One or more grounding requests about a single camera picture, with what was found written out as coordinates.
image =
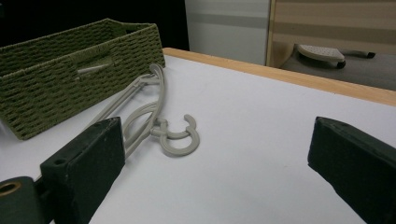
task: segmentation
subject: hanger hook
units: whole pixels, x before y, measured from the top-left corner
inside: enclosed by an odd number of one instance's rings
[[[190,115],[185,115],[184,120],[189,123],[189,126],[186,127],[186,131],[182,133],[171,133],[168,131],[168,122],[166,119],[157,119],[157,122],[160,123],[160,128],[154,128],[151,130],[151,134],[160,137],[160,144],[163,149],[170,153],[173,156],[186,156],[192,153],[196,148],[198,148],[200,144],[200,138],[196,129],[195,119]],[[185,137],[191,137],[191,144],[187,147],[183,148],[175,148],[171,147],[168,144],[168,139],[181,139]]]

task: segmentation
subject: dark background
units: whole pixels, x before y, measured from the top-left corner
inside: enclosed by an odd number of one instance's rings
[[[0,0],[0,47],[110,18],[156,23],[163,48],[189,50],[184,0]]]

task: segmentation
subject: basket handle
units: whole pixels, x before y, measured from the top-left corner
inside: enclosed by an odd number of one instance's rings
[[[109,44],[93,46],[82,51],[77,51],[70,56],[76,71],[76,79],[114,65]]]

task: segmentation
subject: dark green gripper pad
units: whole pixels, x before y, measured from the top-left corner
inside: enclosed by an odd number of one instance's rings
[[[396,148],[317,117],[308,165],[367,223],[396,223]]]
[[[124,163],[120,118],[93,124],[41,163],[55,222],[89,223]]]

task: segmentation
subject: wall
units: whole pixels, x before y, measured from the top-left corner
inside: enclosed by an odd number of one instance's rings
[[[164,48],[189,49],[184,0],[0,0],[0,47],[110,18],[158,25]]]
[[[270,0],[185,0],[190,50],[264,64]]]

